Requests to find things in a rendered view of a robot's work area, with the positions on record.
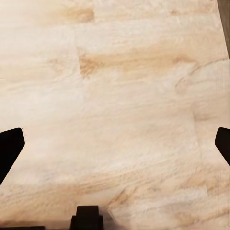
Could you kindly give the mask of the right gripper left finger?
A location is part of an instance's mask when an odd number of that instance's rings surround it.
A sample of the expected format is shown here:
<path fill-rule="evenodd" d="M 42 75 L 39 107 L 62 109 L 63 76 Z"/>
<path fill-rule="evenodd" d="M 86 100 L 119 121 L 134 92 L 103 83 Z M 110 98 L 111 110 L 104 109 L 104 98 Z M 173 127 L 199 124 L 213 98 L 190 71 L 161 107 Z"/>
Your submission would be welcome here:
<path fill-rule="evenodd" d="M 25 140 L 20 127 L 0 133 L 0 184 L 24 146 Z"/>

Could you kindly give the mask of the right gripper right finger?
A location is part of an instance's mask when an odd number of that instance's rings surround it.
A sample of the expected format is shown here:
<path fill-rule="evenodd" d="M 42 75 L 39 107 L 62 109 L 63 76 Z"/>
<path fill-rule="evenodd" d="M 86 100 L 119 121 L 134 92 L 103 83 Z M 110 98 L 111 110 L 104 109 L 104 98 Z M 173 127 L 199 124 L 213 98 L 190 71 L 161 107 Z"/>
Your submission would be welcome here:
<path fill-rule="evenodd" d="M 215 145 L 230 166 L 230 129 L 219 127 Z"/>

